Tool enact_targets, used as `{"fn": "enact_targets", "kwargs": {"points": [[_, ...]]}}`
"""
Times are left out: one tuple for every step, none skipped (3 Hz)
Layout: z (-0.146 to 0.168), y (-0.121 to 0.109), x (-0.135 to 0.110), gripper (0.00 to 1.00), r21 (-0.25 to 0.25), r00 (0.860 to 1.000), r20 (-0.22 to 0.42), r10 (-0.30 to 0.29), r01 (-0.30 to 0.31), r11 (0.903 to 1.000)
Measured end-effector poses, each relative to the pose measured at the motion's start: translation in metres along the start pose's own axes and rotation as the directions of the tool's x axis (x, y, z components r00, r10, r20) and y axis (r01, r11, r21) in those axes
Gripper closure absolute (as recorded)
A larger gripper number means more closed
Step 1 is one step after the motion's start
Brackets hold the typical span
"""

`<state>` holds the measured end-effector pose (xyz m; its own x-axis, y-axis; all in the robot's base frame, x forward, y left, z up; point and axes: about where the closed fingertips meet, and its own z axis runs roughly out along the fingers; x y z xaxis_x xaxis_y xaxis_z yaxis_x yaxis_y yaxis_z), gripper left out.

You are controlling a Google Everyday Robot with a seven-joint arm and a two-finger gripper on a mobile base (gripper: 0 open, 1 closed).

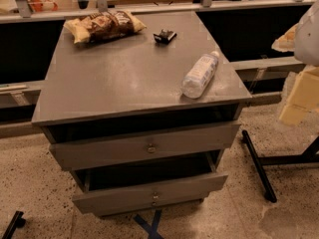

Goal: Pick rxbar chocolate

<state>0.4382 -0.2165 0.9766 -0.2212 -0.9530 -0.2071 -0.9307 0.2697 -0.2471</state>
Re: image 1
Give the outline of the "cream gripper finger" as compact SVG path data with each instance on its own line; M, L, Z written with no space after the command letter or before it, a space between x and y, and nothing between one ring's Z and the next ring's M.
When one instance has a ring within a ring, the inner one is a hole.
M306 66L295 79L292 90L280 113L286 125L298 125L308 112L319 106L319 67Z
M297 25L292 26L281 37L276 39L271 48L278 52L293 52L295 49L294 39Z

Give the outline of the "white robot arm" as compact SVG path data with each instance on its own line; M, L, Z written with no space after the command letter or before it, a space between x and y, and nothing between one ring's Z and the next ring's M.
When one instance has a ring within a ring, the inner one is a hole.
M297 24L276 39L271 48L279 52L293 52L294 58L305 64L296 76L279 116L281 122L297 125L319 105L319 1Z

